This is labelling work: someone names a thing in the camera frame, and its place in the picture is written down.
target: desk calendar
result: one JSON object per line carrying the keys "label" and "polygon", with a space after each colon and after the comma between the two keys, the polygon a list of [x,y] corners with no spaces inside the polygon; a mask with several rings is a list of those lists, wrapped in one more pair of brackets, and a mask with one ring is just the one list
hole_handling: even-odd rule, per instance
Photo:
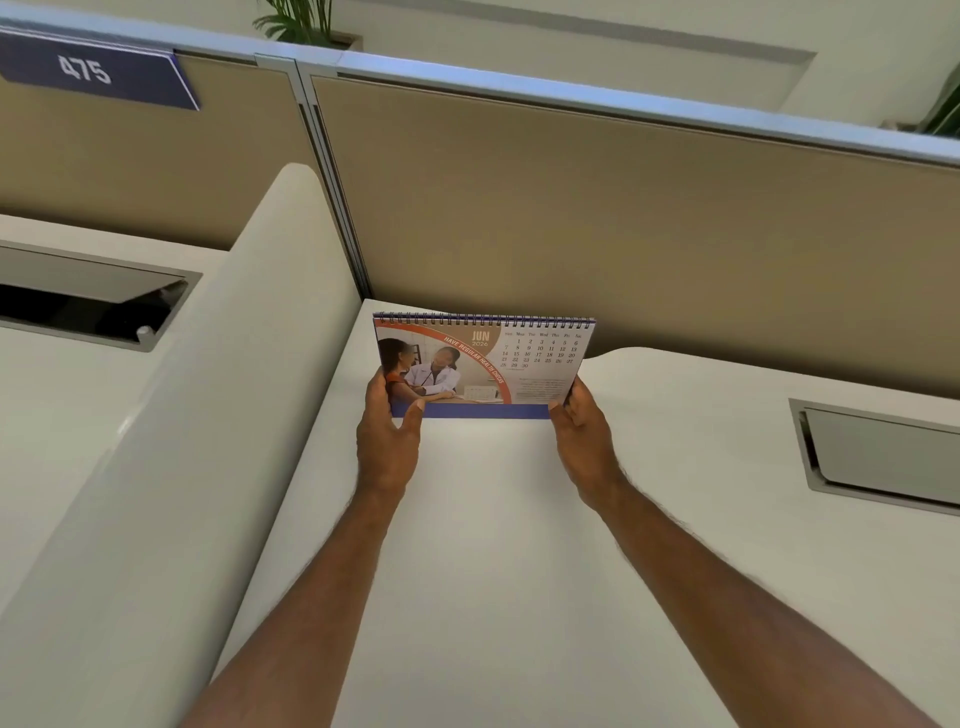
{"label": "desk calendar", "polygon": [[596,322],[584,318],[374,313],[391,409],[425,417],[547,418],[563,401]]}

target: forearm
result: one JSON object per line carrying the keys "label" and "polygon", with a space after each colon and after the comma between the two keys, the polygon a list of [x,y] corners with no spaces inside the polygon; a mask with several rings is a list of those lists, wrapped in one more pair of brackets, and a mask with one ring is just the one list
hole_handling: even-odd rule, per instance
{"label": "forearm", "polygon": [[625,477],[609,492],[597,512],[740,726],[935,725]]}
{"label": "forearm", "polygon": [[330,724],[397,503],[358,489],[324,546],[183,728]]}

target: doctor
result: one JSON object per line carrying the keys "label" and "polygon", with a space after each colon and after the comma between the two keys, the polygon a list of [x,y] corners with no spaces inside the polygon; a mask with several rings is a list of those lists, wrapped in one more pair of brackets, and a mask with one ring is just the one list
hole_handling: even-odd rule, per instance
{"label": "doctor", "polygon": [[441,392],[454,392],[460,381],[457,359],[460,352],[453,347],[438,349],[429,364],[416,364],[404,375],[414,392],[426,397]]}

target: white wall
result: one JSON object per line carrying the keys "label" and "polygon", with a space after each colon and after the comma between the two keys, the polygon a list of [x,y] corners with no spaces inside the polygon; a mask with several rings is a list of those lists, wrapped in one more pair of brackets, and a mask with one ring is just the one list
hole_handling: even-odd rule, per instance
{"label": "white wall", "polygon": [[[921,118],[960,61],[960,4],[953,0],[478,1],[802,49],[816,58],[798,81],[797,69],[777,63],[578,38],[361,0],[335,0],[334,25],[364,36],[365,49],[372,53],[779,108],[870,126],[886,118]],[[245,35],[255,35],[251,21],[269,9],[255,0],[43,4]]]}
{"label": "white wall", "polygon": [[0,613],[227,256],[0,215],[0,239],[204,274],[152,352],[0,328]]}

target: navy sign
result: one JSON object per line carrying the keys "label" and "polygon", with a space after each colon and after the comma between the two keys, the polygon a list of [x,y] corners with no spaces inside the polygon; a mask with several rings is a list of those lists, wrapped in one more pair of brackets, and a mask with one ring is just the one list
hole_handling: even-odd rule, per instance
{"label": "navy sign", "polygon": [[172,52],[0,28],[0,76],[127,101],[200,110]]}

